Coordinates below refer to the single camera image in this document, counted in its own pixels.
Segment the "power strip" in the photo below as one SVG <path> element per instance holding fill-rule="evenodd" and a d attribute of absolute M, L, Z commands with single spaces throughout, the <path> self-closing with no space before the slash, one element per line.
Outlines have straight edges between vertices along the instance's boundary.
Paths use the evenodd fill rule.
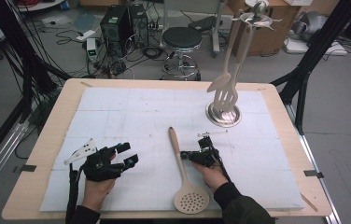
<path fill-rule="evenodd" d="M 94 35 L 94 33 L 96 33 L 96 32 L 94 32 L 93 30 L 89 30 L 89 31 L 85 32 L 83 34 L 83 36 L 81 36 L 81 35 L 77 36 L 77 39 L 84 40 L 84 39 L 88 38 L 89 36 Z"/>

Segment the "computer tower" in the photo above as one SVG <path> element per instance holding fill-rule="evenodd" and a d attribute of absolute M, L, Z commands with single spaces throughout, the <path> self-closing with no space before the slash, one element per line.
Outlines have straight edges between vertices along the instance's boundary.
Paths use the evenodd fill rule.
<path fill-rule="evenodd" d="M 134 46 L 145 48 L 148 46 L 148 18 L 144 6 L 135 4 L 129 6 L 130 20 L 132 21 Z"/>
<path fill-rule="evenodd" d="M 125 56 L 126 40 L 133 34 L 128 8 L 119 5 L 110 6 L 100 22 L 100 26 L 109 55 Z"/>

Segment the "slotted spatula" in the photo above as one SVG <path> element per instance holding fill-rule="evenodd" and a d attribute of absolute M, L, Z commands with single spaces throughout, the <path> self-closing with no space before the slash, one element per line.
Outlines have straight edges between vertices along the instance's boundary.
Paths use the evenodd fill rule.
<path fill-rule="evenodd" d="M 182 163 L 179 144 L 176 138 L 176 131 L 173 127 L 169 128 L 170 140 L 175 151 L 176 160 L 179 170 L 182 175 L 181 190 L 175 195 L 175 208 L 185 214 L 197 214 L 202 212 L 210 201 L 208 193 L 188 181 L 187 173 L 185 172 L 184 164 Z"/>
<path fill-rule="evenodd" d="M 234 39 L 236 39 L 240 24 L 241 24 L 240 20 L 233 21 L 233 23 L 232 23 L 231 36 L 229 37 L 229 43 L 228 43 L 228 48 L 227 48 L 226 54 L 225 54 L 225 62 L 224 62 L 224 68 L 223 68 L 222 74 L 219 75 L 219 77 L 217 77 L 216 79 L 214 79 L 214 81 L 208 87 L 207 92 L 214 91 L 214 90 L 218 89 L 219 87 L 228 83 L 229 80 L 231 79 L 231 74 L 229 74 L 229 72 L 228 72 L 228 63 L 229 63 L 229 58 L 231 57 Z"/>
<path fill-rule="evenodd" d="M 246 28 L 243 31 L 243 35 L 240 40 L 238 49 L 238 52 L 240 52 L 240 54 L 236 58 L 236 66 L 234 67 L 232 78 L 227 84 L 219 87 L 216 91 L 216 95 L 214 96 L 213 107 L 217 111 L 228 113 L 233 109 L 234 105 L 237 102 L 239 96 L 236 90 L 236 80 L 243 67 L 243 62 L 245 61 L 246 55 L 248 53 L 254 30 L 254 27 L 252 27 L 250 24 L 246 24 Z"/>

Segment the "black sleeve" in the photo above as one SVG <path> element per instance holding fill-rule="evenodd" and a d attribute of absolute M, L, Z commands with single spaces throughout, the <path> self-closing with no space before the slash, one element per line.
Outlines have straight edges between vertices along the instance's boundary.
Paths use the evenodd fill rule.
<path fill-rule="evenodd" d="M 99 217 L 100 213 L 79 205 L 71 218 L 70 224 L 96 224 Z"/>
<path fill-rule="evenodd" d="M 226 183 L 214 193 L 222 209 L 225 224 L 274 224 L 274 219 L 254 199 L 242 195 L 233 183 Z"/>

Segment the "metal stand base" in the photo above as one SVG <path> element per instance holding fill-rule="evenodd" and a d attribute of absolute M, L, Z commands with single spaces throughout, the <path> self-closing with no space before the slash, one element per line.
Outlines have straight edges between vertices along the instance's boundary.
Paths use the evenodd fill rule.
<path fill-rule="evenodd" d="M 199 73 L 198 64 L 182 52 L 167 57 L 161 66 L 166 74 L 174 77 L 187 78 Z"/>
<path fill-rule="evenodd" d="M 215 109 L 213 102 L 208 104 L 205 108 L 205 115 L 211 122 L 222 128 L 231 128 L 236 126 L 242 119 L 242 114 L 236 105 L 230 112 L 225 113 Z"/>

